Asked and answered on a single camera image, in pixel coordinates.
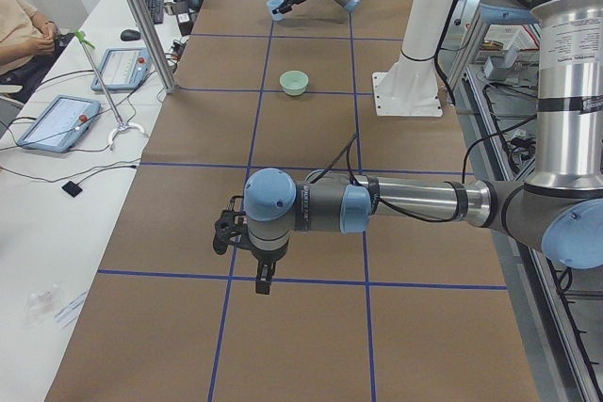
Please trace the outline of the light blue plastic cup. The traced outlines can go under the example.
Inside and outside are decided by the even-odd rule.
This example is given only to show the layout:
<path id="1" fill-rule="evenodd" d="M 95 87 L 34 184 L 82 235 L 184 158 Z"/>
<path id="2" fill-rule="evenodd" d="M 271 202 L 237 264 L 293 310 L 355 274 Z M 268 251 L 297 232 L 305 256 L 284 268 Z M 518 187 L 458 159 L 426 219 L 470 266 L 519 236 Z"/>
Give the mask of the light blue plastic cup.
<path id="1" fill-rule="evenodd" d="M 284 0 L 268 0 L 268 2 L 267 2 L 267 7 L 269 9 L 269 13 L 270 13 L 271 19 L 274 22 L 280 22 L 285 17 L 284 14 L 279 14 L 277 12 L 277 8 L 279 6 L 281 6 L 282 4 L 288 5 L 288 3 L 285 2 Z"/>

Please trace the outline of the mint green bowl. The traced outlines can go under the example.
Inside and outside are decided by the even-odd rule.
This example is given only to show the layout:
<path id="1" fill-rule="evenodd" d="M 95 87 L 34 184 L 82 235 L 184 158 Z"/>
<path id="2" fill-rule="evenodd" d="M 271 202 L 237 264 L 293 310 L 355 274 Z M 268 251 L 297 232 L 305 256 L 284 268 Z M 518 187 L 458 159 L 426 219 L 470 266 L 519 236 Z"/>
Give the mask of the mint green bowl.
<path id="1" fill-rule="evenodd" d="M 309 85 L 309 77 L 305 72 L 291 70 L 283 72 L 279 77 L 282 91 L 289 96 L 304 94 Z"/>

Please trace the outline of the black computer mouse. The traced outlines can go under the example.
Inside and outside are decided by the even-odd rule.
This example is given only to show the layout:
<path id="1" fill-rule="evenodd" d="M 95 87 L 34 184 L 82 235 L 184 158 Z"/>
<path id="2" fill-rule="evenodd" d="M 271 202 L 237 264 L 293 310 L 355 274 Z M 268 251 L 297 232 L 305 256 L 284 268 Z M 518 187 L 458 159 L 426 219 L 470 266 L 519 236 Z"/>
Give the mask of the black computer mouse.
<path id="1" fill-rule="evenodd" d="M 136 41 L 141 39 L 141 33 L 136 29 L 124 29 L 120 34 L 120 40 L 124 42 Z"/>

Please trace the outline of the far teach pendant tablet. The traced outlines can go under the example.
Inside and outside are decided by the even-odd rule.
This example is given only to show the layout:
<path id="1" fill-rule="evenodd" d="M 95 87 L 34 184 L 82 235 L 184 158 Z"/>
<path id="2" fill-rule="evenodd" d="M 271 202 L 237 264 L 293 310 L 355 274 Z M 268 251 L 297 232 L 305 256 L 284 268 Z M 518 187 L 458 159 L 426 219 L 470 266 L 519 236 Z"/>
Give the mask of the far teach pendant tablet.
<path id="1" fill-rule="evenodd" d="M 109 91 L 128 91 L 139 87 L 150 67 L 147 48 L 107 49 L 96 68 Z"/>

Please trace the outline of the teach pendant tablet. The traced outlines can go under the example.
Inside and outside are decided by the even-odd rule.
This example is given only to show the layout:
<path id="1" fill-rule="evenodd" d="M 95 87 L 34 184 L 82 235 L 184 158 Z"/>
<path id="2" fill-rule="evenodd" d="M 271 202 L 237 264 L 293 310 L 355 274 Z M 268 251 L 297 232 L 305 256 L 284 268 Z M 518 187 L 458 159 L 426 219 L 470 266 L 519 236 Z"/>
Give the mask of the teach pendant tablet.
<path id="1" fill-rule="evenodd" d="M 59 95 L 17 140 L 19 147 L 65 153 L 83 136 L 99 114 L 98 101 Z"/>
<path id="2" fill-rule="evenodd" d="M 109 91 L 128 91 L 139 87 L 150 67 L 147 48 L 107 49 L 96 68 Z"/>

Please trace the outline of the small black square pad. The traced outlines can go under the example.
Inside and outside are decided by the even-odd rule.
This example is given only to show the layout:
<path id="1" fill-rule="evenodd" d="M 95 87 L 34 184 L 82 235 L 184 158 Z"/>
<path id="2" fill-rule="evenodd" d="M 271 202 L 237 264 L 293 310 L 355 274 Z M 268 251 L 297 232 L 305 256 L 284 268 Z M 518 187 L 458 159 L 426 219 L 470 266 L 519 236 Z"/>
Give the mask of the small black square pad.
<path id="1" fill-rule="evenodd" d="M 72 198 L 77 197 L 83 192 L 82 186 L 73 181 L 68 181 L 61 187 L 61 189 Z"/>

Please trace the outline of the green tipped reacher stick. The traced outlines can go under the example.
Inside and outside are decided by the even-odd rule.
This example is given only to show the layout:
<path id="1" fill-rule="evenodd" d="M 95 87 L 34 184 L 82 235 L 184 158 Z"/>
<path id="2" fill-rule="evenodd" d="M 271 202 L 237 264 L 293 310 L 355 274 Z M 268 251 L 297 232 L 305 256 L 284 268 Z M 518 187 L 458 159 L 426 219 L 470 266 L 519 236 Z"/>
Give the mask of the green tipped reacher stick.
<path id="1" fill-rule="evenodd" d="M 142 125 L 140 125 L 136 122 L 132 122 L 131 120 L 126 121 L 120 114 L 117 104 L 114 102 L 114 100 L 112 98 L 112 93 L 115 91 L 109 91 L 106 88 L 106 85 L 103 82 L 102 76 L 99 73 L 98 69 L 96 68 L 98 63 L 95 62 L 95 60 L 91 54 L 91 51 L 95 49 L 95 46 L 91 42 L 88 41 L 88 39 L 86 38 L 85 32 L 82 30 L 76 31 L 74 33 L 74 37 L 77 39 L 77 41 L 81 45 L 83 52 L 84 52 L 87 60 L 89 61 L 89 64 L 90 64 L 91 69 L 93 70 L 93 73 L 95 76 L 95 79 L 92 81 L 92 85 L 90 86 L 91 89 L 96 90 L 96 91 L 101 91 L 105 95 L 106 100 L 109 104 L 109 107 L 117 122 L 116 127 L 108 135 L 108 138 L 107 138 L 108 148 L 110 150 L 112 150 L 114 148 L 114 142 L 115 142 L 115 139 L 117 138 L 117 136 L 119 134 L 125 133 L 126 131 L 129 131 L 129 130 L 138 130 L 139 132 L 142 133 L 142 135 L 144 137 L 147 137 L 148 134 Z"/>

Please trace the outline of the clear plastic bag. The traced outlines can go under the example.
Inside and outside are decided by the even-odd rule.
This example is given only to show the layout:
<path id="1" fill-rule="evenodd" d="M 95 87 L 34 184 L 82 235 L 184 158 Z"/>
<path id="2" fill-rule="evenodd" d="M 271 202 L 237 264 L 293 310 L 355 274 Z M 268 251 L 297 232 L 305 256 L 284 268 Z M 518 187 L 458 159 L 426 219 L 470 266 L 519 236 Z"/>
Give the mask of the clear plastic bag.
<path id="1" fill-rule="evenodd" d="M 24 308 L 24 326 L 33 328 L 53 316 L 62 307 L 63 299 L 64 291 L 56 282 L 45 289 L 30 293 Z"/>

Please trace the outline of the near teach pendant tablet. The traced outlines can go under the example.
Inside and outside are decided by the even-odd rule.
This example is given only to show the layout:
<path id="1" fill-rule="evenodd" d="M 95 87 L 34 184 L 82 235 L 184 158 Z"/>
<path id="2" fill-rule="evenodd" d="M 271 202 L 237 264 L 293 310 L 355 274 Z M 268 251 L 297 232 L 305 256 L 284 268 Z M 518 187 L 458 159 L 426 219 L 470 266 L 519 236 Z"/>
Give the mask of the near teach pendant tablet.
<path id="1" fill-rule="evenodd" d="M 65 153 L 83 136 L 99 114 L 98 101 L 59 95 L 17 140 L 19 147 Z"/>

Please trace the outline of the seated person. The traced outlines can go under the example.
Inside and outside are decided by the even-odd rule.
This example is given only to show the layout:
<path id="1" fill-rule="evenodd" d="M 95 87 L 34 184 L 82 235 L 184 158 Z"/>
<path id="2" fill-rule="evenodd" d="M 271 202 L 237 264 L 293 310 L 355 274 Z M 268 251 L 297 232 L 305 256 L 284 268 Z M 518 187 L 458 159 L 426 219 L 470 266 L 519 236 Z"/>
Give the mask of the seated person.
<path id="1" fill-rule="evenodd" d="M 26 103 L 62 53 L 57 25 L 25 0 L 1 0 L 1 84 Z"/>

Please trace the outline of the aluminium frame post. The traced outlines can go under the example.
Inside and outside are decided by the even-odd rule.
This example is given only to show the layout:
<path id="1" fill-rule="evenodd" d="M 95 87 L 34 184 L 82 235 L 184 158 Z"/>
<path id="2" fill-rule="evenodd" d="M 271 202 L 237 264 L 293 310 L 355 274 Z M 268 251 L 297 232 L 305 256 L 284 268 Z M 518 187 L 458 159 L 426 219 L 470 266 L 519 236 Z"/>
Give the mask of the aluminium frame post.
<path id="1" fill-rule="evenodd" d="M 164 90 L 167 94 L 173 93 L 175 89 L 175 79 L 166 59 L 160 39 L 155 31 L 155 25 L 152 21 L 150 12 L 146 7 L 145 1 L 126 0 L 126 2 L 139 27 L 142 39 L 150 52 Z"/>

